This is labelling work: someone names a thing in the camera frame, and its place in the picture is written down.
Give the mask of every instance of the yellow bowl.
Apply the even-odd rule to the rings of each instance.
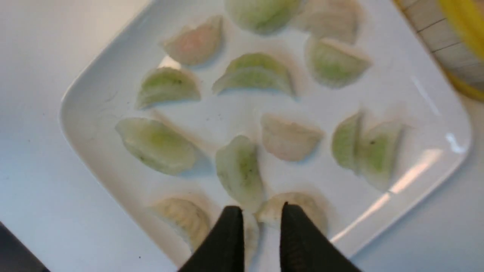
[[[475,0],[439,0],[442,12],[463,42],[484,61],[484,15]],[[484,90],[478,90],[445,71],[452,85],[465,96],[484,102]]]

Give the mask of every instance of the white square plate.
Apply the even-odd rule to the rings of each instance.
[[[259,149],[267,195],[300,191],[313,195],[329,218],[329,238],[351,257],[433,191],[464,161],[471,127],[452,87],[445,80],[391,1],[360,0],[363,23],[357,47],[373,66],[356,83],[330,90],[315,83],[303,62],[307,35],[285,29],[260,37],[237,28],[222,0],[160,0],[150,4],[82,73],[64,97],[60,122],[73,149],[166,255],[180,266],[188,247],[146,207],[178,195],[200,205],[215,222],[225,205],[235,204],[214,171],[218,148],[244,134],[260,143],[260,116],[275,113],[319,126],[325,138],[304,163],[287,163]],[[145,73],[160,63],[176,65],[158,43],[185,24],[196,25],[223,14],[225,44],[204,67],[194,69],[201,102],[159,105],[136,111],[133,105]],[[212,83],[228,63],[248,52],[265,52],[283,62],[292,75],[297,99],[266,91],[227,91],[215,96]],[[399,119],[407,124],[391,189],[382,193],[364,179],[337,166],[331,135],[346,117],[366,112],[364,129]],[[209,159],[197,171],[171,177],[132,157],[114,130],[126,117],[171,123],[194,141]],[[255,271],[278,267],[278,231],[264,229]]]

